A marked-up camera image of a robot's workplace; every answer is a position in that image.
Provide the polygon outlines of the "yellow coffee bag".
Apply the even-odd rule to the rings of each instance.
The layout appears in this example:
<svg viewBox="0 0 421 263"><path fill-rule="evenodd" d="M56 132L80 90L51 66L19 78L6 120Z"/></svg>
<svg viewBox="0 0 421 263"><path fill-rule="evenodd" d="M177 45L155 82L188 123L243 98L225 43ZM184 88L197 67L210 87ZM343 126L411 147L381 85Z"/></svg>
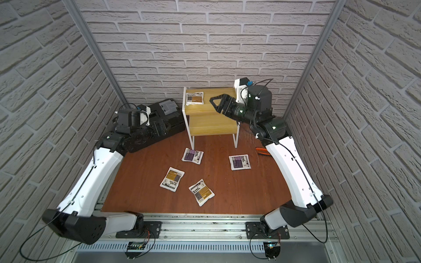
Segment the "yellow coffee bag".
<svg viewBox="0 0 421 263"><path fill-rule="evenodd" d="M215 196L214 192L206 185L203 179L189 187L189 190L195 196L196 202L200 207Z"/></svg>
<svg viewBox="0 0 421 263"><path fill-rule="evenodd" d="M203 105L204 104L204 92L186 93L185 105Z"/></svg>
<svg viewBox="0 0 421 263"><path fill-rule="evenodd" d="M163 178L160 187L176 192L181 178L184 176L185 172L170 167L166 176Z"/></svg>

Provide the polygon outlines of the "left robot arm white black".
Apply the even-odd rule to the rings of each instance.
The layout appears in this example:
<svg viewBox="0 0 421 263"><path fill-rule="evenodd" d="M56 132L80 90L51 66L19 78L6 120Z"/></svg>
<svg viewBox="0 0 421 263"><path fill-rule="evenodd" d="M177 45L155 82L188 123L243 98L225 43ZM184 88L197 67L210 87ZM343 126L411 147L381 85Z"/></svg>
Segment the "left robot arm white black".
<svg viewBox="0 0 421 263"><path fill-rule="evenodd" d="M115 129L94 144L93 157L74 188L58 208L43 213L46 225L59 237L84 244L93 244L110 233L121 238L157 238L160 227L145 224L140 213L95 214L94 210L125 155L168 137L171 114L175 112L177 106L171 100L118 110Z"/></svg>

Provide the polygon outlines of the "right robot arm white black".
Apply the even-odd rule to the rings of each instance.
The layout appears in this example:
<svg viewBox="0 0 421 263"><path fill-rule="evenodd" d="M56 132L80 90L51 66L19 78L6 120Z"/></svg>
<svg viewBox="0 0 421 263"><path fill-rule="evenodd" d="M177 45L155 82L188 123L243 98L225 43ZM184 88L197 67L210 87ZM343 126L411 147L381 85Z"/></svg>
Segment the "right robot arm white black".
<svg viewBox="0 0 421 263"><path fill-rule="evenodd" d="M261 217L263 231L304 225L333 204L333 199L316 186L306 170L287 123L273 115L272 93L264 85L247 87L246 97L228 94L211 97L215 110L237 122L247 123L278 165L291 200Z"/></svg>

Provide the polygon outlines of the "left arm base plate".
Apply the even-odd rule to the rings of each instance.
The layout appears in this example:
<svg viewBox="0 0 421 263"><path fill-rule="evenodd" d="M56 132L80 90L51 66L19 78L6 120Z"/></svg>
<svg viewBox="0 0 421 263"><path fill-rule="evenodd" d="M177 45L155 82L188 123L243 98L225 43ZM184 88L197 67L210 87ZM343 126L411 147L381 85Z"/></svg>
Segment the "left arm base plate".
<svg viewBox="0 0 421 263"><path fill-rule="evenodd" d="M120 231L116 233L116 238L159 238L162 221L137 222L132 230Z"/></svg>

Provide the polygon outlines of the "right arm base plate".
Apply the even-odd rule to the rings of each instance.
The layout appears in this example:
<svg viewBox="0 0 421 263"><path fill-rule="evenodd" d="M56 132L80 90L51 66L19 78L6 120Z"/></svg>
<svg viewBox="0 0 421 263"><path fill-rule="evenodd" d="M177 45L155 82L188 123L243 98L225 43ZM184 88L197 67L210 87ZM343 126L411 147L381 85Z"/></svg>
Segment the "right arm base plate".
<svg viewBox="0 0 421 263"><path fill-rule="evenodd" d="M289 240L289 230L287 226L279 227L276 230L270 229L263 222L249 221L245 223L246 235L251 239L271 239L271 240Z"/></svg>

